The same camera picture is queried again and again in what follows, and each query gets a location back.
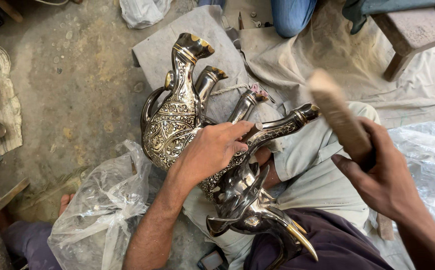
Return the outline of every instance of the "small tool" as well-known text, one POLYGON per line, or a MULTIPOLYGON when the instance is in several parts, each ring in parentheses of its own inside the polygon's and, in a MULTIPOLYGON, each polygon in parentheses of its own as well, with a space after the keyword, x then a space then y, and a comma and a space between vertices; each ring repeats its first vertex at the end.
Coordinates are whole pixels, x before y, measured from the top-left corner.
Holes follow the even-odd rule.
POLYGON ((241 12, 239 11, 239 30, 244 29, 244 24, 242 24, 241 12))
POLYGON ((250 19, 250 20, 254 23, 254 25, 256 26, 256 28, 260 28, 260 27, 261 27, 262 23, 261 23, 260 21, 254 21, 254 20, 252 20, 252 19, 250 19))

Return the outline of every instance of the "wooden stool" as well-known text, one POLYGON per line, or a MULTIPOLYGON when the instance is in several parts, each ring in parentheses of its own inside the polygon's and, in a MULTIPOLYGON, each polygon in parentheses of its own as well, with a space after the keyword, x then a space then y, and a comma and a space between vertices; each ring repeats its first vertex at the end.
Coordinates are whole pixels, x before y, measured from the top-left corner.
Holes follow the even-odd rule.
POLYGON ((418 52, 435 47, 435 9, 411 9, 372 18, 386 35, 396 52, 384 72, 384 78, 396 81, 418 52))

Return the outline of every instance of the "white trousers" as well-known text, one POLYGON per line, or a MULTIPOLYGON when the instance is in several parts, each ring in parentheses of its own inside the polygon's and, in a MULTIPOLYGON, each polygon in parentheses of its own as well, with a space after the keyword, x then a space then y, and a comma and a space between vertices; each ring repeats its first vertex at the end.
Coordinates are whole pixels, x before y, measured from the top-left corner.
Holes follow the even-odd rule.
MULTIPOLYGON (((376 110, 370 105, 361 102, 349 102, 348 105, 355 115, 380 123, 376 110)), ((365 234, 363 227, 369 208, 330 158, 334 154, 349 156, 326 121, 320 118, 286 138, 292 146, 274 154, 277 175, 281 181, 287 181, 303 174, 279 196, 275 207, 281 210, 298 207, 321 209, 345 218, 365 234)), ((210 236, 206 216, 217 217, 217 212, 199 187, 195 187, 186 198, 184 214, 202 230, 208 241, 224 251, 229 270, 243 269, 253 235, 228 230, 221 236, 210 236)))

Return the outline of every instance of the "hand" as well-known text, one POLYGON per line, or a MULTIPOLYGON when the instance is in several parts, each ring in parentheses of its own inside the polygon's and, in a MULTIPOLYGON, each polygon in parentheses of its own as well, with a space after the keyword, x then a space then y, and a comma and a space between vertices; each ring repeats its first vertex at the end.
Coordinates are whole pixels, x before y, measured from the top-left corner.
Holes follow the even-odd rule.
POLYGON ((247 151, 247 144, 239 142, 254 126, 248 121, 209 125, 199 130, 185 147, 167 173, 189 191, 200 181, 224 169, 231 157, 247 151))
POLYGON ((397 150, 385 127, 358 117, 376 149, 376 165, 368 173, 354 161, 334 155, 332 160, 351 181, 364 202, 377 212, 399 222, 427 213, 407 169, 406 159, 397 150))

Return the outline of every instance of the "brass tusk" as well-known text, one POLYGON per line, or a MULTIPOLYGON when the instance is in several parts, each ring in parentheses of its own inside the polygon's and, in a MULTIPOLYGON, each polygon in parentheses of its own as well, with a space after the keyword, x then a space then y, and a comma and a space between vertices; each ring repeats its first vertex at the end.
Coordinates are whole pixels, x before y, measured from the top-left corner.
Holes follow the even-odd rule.
POLYGON ((292 236, 294 236, 309 252, 310 254, 312 254, 312 256, 314 257, 314 259, 316 261, 319 261, 319 259, 317 258, 317 254, 316 251, 314 250, 314 248, 312 247, 312 245, 310 244, 309 240, 307 240, 304 235, 302 235, 299 230, 296 230, 294 228, 294 226, 292 226, 292 224, 288 224, 286 226, 286 229, 289 231, 290 234, 292 234, 292 236))
POLYGON ((292 221, 294 222, 294 224, 296 225, 296 227, 303 233, 303 234, 307 234, 307 231, 304 230, 304 228, 301 227, 301 225, 299 225, 297 222, 295 222, 294 220, 292 221))

